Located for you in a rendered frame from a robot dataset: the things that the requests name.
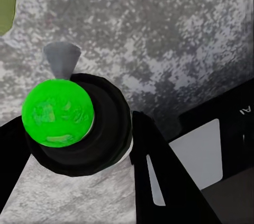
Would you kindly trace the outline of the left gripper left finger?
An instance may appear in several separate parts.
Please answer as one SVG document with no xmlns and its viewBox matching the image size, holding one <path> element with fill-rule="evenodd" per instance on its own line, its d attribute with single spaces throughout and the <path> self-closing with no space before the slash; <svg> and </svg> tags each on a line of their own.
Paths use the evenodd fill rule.
<svg viewBox="0 0 254 224">
<path fill-rule="evenodd" d="M 31 154 L 22 116 L 0 127 L 0 214 Z"/>
</svg>

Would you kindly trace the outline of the insectifuge atomizer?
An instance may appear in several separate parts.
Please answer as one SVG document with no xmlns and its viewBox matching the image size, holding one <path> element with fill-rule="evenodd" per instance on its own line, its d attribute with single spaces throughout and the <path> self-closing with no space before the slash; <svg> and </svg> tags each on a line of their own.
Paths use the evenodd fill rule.
<svg viewBox="0 0 254 224">
<path fill-rule="evenodd" d="M 133 149 L 130 107 L 106 78 L 72 74 L 81 55 L 70 42 L 46 44 L 56 79 L 30 91 L 22 121 L 30 152 L 43 167 L 69 177 L 98 173 Z"/>
</svg>

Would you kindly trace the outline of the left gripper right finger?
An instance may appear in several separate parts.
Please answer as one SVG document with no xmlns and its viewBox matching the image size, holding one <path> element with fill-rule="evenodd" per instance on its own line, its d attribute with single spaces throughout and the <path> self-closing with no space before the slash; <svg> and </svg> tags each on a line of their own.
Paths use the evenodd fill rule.
<svg viewBox="0 0 254 224">
<path fill-rule="evenodd" d="M 137 224 L 222 224 L 151 117 L 133 111 Z M 166 206 L 154 204 L 149 154 Z"/>
</svg>

